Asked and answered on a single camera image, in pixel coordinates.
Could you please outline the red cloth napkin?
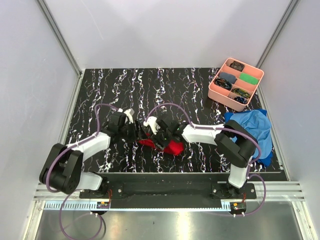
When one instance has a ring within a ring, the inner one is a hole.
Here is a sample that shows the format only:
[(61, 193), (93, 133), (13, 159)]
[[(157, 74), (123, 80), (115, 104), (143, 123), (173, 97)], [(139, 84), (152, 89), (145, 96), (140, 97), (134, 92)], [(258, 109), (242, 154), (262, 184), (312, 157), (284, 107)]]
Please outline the red cloth napkin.
[(147, 133), (145, 138), (138, 140), (137, 142), (142, 146), (150, 147), (152, 149), (157, 149), (161, 152), (164, 152), (166, 154), (170, 154), (173, 156), (180, 155), (185, 149), (184, 144), (182, 142), (175, 142), (171, 140), (168, 146), (164, 148), (164, 150), (160, 150), (158, 147), (156, 147), (155, 143), (150, 138), (150, 135), (151, 135), (150, 133)]

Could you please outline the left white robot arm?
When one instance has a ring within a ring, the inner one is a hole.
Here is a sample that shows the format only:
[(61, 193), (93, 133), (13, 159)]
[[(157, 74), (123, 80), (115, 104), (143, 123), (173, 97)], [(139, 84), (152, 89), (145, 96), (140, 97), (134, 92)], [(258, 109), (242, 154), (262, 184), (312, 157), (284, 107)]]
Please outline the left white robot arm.
[(95, 154), (124, 140), (128, 143), (145, 139), (140, 123), (133, 119), (134, 110), (113, 113), (99, 132), (69, 145), (56, 143), (50, 150), (39, 175), (39, 181), (52, 192), (71, 194), (76, 190), (90, 190), (97, 198), (108, 193), (108, 184), (94, 172), (83, 172), (83, 162)]

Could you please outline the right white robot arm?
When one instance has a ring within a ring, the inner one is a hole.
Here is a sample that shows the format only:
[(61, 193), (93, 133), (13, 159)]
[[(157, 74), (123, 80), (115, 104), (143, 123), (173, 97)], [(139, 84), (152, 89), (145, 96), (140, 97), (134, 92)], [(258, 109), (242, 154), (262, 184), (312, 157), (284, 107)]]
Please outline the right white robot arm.
[(171, 141), (176, 143), (204, 143), (215, 145), (230, 162), (227, 183), (212, 193), (221, 198), (241, 199), (249, 177), (250, 161), (259, 148), (258, 141), (239, 123), (229, 120), (220, 125), (199, 125), (175, 120), (154, 118), (144, 124), (149, 126), (151, 139), (158, 149), (164, 150)]

